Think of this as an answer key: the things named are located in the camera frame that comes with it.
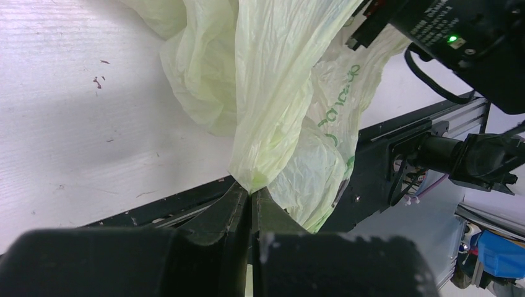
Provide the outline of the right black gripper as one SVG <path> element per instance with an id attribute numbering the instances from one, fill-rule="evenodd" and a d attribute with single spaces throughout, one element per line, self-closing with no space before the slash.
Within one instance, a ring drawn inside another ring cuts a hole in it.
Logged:
<path id="1" fill-rule="evenodd" d="M 347 46 L 369 47 L 388 25 L 507 114 L 524 113 L 524 1 L 362 1 Z"/>

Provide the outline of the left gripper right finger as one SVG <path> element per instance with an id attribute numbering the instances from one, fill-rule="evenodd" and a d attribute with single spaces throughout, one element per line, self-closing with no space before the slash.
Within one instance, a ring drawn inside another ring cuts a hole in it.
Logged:
<path id="1" fill-rule="evenodd" d="M 255 296 L 438 296 L 407 238 L 311 234 L 272 199 L 251 195 Z"/>

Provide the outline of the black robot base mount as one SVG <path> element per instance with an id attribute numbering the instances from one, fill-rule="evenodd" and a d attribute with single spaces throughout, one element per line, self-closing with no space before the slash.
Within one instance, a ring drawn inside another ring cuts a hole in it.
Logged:
<path id="1" fill-rule="evenodd" d="M 485 130 L 489 110 L 490 103 L 482 98 L 463 106 L 442 101 L 362 129 L 357 145 L 357 162 L 349 185 L 321 231 L 350 231 L 362 220 L 389 207 L 391 184 L 387 177 L 394 174 L 390 153 L 394 143 L 402 136 L 420 132 L 426 127 L 436 129 L 440 124 L 448 123 L 448 137 L 463 138 L 469 133 Z M 216 179 L 95 221 L 90 226 L 145 226 L 154 220 L 175 225 L 203 211 L 223 196 L 233 183 L 231 176 Z"/>

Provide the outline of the green plastic bag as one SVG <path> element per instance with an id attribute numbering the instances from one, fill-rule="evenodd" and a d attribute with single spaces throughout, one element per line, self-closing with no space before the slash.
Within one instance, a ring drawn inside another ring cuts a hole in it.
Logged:
<path id="1" fill-rule="evenodd" d="M 362 113 L 409 41 L 345 41 L 358 1 L 128 1 L 160 37 L 163 71 L 198 125 L 233 137 L 229 173 L 299 225 L 328 220 L 354 170 Z"/>

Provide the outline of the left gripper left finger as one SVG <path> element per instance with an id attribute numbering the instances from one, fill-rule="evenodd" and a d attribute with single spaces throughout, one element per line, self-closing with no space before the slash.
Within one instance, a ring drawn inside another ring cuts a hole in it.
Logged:
<path id="1" fill-rule="evenodd" d="M 234 184 L 178 228 L 30 231 L 1 257 L 1 295 L 243 296 L 248 222 Z"/>

